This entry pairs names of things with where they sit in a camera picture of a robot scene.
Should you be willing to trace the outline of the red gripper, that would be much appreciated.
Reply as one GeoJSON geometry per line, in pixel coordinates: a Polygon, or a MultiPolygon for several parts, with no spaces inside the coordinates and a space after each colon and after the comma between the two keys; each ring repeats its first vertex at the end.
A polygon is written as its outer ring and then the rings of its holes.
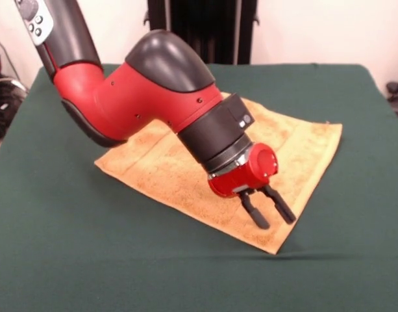
{"type": "Polygon", "coordinates": [[[276,210],[287,224],[296,221],[296,216],[280,193],[269,184],[271,176],[278,172],[278,160],[273,149],[264,143],[252,144],[237,159],[226,167],[208,176],[212,191],[222,198],[239,194],[242,207],[260,229],[269,229],[269,223],[262,213],[251,203],[244,190],[262,188],[276,210]]]}

